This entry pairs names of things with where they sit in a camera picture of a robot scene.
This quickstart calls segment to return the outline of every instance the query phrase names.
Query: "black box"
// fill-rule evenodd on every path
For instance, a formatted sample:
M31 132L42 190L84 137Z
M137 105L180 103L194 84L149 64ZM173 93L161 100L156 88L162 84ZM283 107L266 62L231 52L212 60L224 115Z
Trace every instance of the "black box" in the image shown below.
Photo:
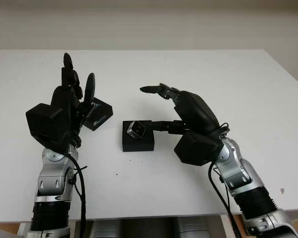
M141 139L134 139L127 134L127 129L133 120L123 121L123 151L153 151L154 150L154 137L153 130L148 128L147 123L151 120L140 120L139 122L146 127L144 136Z
M93 99L93 103L94 109L85 121L84 126L94 131L113 115L113 108L97 98Z

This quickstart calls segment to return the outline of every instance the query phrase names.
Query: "silver metal joint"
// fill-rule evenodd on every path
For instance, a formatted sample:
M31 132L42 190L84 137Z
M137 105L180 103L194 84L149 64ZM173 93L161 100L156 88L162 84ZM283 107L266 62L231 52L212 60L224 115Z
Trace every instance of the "silver metal joint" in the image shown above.
M70 145L69 154L78 160L77 150ZM38 179L35 202L71 201L74 164L66 156L45 148L42 153L43 168Z

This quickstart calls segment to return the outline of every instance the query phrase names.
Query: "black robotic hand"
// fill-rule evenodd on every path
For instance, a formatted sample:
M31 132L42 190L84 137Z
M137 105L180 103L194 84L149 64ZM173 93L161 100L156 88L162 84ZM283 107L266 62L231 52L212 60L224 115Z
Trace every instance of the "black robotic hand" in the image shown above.
M225 124L219 125L216 116L199 95L170 88L162 83L159 86L142 87L140 90L173 100L174 109L188 127L174 148L181 162L202 166L216 158L223 147L221 138L229 128Z
M96 130L112 116L111 106L96 99L94 93L95 75L91 73L84 100L79 101L83 93L78 75L70 55L65 53L62 85L55 89L51 105L40 103L26 112L31 135L44 147L59 153L67 152L70 144L80 147L79 132L83 125Z

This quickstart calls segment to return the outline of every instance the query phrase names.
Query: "small camera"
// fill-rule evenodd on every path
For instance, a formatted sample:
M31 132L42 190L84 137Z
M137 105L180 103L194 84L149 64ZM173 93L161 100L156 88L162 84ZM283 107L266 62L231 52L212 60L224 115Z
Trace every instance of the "small camera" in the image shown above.
M145 126L142 125L139 121L135 120L129 125L127 134L129 134L134 139L141 139L143 138L145 131Z

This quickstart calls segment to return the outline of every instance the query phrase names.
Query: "black cable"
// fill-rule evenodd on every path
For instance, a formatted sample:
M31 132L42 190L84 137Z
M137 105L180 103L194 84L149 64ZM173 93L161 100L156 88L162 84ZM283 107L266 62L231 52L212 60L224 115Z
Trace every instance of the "black cable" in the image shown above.
M84 167L82 167L80 170L84 170L84 169L86 169L86 168L87 168L87 166L84 166ZM74 183L74 187L75 187L75 190L76 190L77 194L79 195L79 198L81 199L81 193L79 192L79 190L78 190L78 188L77 188L77 186L76 186L76 176L77 176L77 174L78 174L78 172L76 172L76 173L74 174L74 176L73 176L73 180L75 181L75 183Z
M226 196L227 196L227 206L228 206L228 208L230 209L228 189L227 189L226 186L225 186L225 190L226 190Z
M238 229L238 226L237 226L236 221L235 221L235 219L233 217L233 214L230 211L230 208L227 206L227 204L226 204L224 198L222 197L220 191L218 190L218 188L216 187L215 183L213 182L213 179L212 179L212 168L213 168L214 164L215 164L215 161L212 161L211 164L210 164L210 167L209 167L209 171L208 171L208 176L209 176L210 183L212 184L215 192L218 194L218 196L219 196L220 200L222 201L225 209L227 210L228 217L229 217L230 222L232 224L232 228L233 228L235 237L236 238L242 238L242 235L241 235L241 233L240 233L240 231Z
M213 171L214 171L215 173L217 173L217 174L220 176L220 178L222 178L222 177L221 177L221 174L220 174L218 171L216 171L216 169L218 169L218 168L214 168ZM225 190L226 190L226 197L227 197L227 206L228 206L229 209L230 209L229 195L228 195L228 189L227 189L227 186L226 186L226 185L225 185Z
M75 184L75 189L81 201L79 237L83 238L84 232L85 232L85 226L86 226L86 196L85 196L85 183L84 183L83 173L81 172L81 168L79 167L77 161L70 154L66 153L65 156L68 157L73 162L73 164L76 167L77 173L79 175L81 194L79 193L76 187L76 184Z

